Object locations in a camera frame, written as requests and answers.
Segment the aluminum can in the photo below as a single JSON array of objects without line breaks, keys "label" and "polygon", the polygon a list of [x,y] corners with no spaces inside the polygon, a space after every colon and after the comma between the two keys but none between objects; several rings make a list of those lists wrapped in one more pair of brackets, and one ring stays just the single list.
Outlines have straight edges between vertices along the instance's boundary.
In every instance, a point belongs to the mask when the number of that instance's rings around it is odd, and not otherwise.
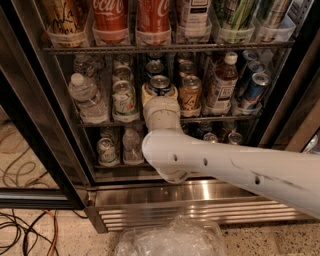
[{"label": "aluminum can", "polygon": [[231,132],[228,134],[228,144],[241,145],[243,144],[243,136],[238,132]]},{"label": "aluminum can", "polygon": [[[55,34],[76,34],[83,31],[85,10],[75,0],[42,0],[43,7]],[[61,43],[64,47],[77,47],[81,42]]]},{"label": "aluminum can", "polygon": [[264,72],[265,71],[265,65],[261,63],[260,61],[250,61],[248,65],[246,66],[243,75],[241,79],[239,80],[239,92],[237,97],[240,98],[243,96],[246,88],[248,87],[248,84],[252,80],[252,75],[254,73]]},{"label": "aluminum can", "polygon": [[161,62],[164,66],[166,66],[166,58],[164,53],[162,52],[149,52],[147,53],[147,63],[151,61]]},{"label": "aluminum can", "polygon": [[220,141],[225,142],[229,133],[237,131],[237,122],[234,120],[227,120],[222,122],[222,130],[219,135]]},{"label": "aluminum can", "polygon": [[132,72],[131,68],[128,66],[117,66],[113,69],[112,72],[112,81],[113,83],[117,81],[131,81],[132,80]]},{"label": "aluminum can", "polygon": [[146,80],[149,81],[152,77],[164,75],[164,65],[159,61],[151,61],[146,65]]},{"label": "aluminum can", "polygon": [[113,108],[117,115],[131,115],[136,112],[135,89],[128,81],[118,81],[113,85]]},{"label": "aluminum can", "polygon": [[[128,27],[127,24],[127,0],[92,0],[92,9],[96,21],[97,30],[119,31]],[[101,40],[106,43],[119,43],[121,40]]]},{"label": "aluminum can", "polygon": [[252,51],[252,50],[244,50],[241,54],[239,54],[239,58],[237,60],[237,70],[239,73],[239,79],[241,79],[243,72],[245,71],[248,63],[250,61],[258,61],[259,60],[259,55],[257,52]]},{"label": "aluminum can", "polygon": [[130,54],[117,54],[113,59],[113,68],[117,68],[119,66],[127,66],[131,67],[131,56]]},{"label": "aluminum can", "polygon": [[241,100],[242,109],[254,109],[270,85],[270,76],[265,73],[255,73]]},{"label": "aluminum can", "polygon": [[171,90],[169,78],[162,75],[152,77],[147,87],[148,90],[156,93],[158,96],[163,96]]},{"label": "aluminum can", "polygon": [[261,0],[257,19],[262,27],[278,28],[288,12],[292,0]]},{"label": "aluminum can", "polygon": [[187,76],[182,79],[179,87],[179,105],[181,110],[195,110],[199,107],[201,95],[201,80],[197,76]]},{"label": "aluminum can", "polygon": [[215,135],[212,132],[208,132],[203,136],[203,140],[204,141],[208,141],[211,143],[218,143],[219,142],[219,138],[217,137],[217,135]]},{"label": "aluminum can", "polygon": [[187,76],[196,76],[197,75],[197,67],[191,61],[184,61],[179,65],[179,73],[177,79],[177,87],[181,86],[182,79]]},{"label": "aluminum can", "polygon": [[114,126],[105,126],[100,128],[101,138],[110,139],[114,145],[117,145],[120,139],[118,129]]},{"label": "aluminum can", "polygon": [[222,28],[243,30],[250,26],[258,0],[226,0]]},{"label": "aluminum can", "polygon": [[[138,0],[139,31],[161,33],[170,29],[169,0]],[[163,42],[155,39],[154,45]]]},{"label": "aluminum can", "polygon": [[118,155],[114,143],[109,138],[102,138],[97,143],[99,163],[111,165],[118,161]]}]

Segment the brand logo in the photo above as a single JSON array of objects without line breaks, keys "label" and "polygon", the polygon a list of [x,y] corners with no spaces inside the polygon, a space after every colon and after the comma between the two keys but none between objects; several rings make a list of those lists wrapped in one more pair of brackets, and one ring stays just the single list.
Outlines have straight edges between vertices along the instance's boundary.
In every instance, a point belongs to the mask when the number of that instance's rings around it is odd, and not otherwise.
[{"label": "brand logo", "polygon": [[163,17],[168,14],[169,0],[161,0],[158,6],[158,16]]},{"label": "brand logo", "polygon": [[113,16],[124,12],[122,0],[93,0],[92,7],[95,12],[101,12],[106,16]]}]

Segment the bolt hole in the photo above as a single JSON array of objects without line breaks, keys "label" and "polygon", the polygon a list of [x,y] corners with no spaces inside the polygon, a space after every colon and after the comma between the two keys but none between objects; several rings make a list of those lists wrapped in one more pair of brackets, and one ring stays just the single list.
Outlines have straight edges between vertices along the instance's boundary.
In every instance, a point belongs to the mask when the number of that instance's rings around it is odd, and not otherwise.
[{"label": "bolt hole", "polygon": [[259,184],[260,184],[260,178],[259,178],[258,176],[256,176],[256,179],[255,179],[254,183],[255,183],[256,185],[259,185]]}]

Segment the bottle label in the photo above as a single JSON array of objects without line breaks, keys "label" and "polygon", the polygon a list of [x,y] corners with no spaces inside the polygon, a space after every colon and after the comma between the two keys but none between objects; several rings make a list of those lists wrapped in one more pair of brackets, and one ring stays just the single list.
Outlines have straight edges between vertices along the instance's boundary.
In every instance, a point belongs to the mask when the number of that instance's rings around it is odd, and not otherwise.
[{"label": "bottle label", "polygon": [[212,72],[207,105],[211,108],[225,109],[228,107],[237,79],[222,80]]}]

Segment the water bottle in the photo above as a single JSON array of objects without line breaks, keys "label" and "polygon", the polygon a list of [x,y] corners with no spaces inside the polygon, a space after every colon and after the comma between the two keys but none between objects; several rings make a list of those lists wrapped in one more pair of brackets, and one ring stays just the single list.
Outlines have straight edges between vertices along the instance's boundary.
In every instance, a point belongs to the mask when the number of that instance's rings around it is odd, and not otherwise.
[{"label": "water bottle", "polygon": [[105,100],[93,78],[75,73],[71,76],[68,89],[83,122],[101,123],[108,120]]}]

